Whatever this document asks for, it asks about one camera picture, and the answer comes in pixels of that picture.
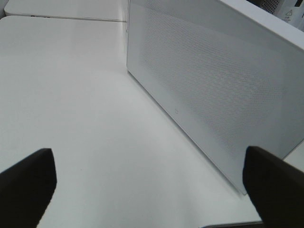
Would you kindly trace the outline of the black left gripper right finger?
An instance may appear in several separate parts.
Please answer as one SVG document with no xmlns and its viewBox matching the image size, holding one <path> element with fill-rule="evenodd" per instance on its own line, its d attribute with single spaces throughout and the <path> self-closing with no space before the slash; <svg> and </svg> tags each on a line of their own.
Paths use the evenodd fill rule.
<svg viewBox="0 0 304 228">
<path fill-rule="evenodd" d="M 304 173 L 270 152 L 246 149 L 243 184 L 266 228 L 304 226 Z"/>
</svg>

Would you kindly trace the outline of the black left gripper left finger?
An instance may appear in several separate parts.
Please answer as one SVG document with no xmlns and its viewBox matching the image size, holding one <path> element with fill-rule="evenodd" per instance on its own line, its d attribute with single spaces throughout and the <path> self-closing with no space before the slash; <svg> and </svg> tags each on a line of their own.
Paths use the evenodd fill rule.
<svg viewBox="0 0 304 228">
<path fill-rule="evenodd" d="M 0 226 L 36 228 L 57 186 L 53 152 L 40 149 L 0 173 Z"/>
</svg>

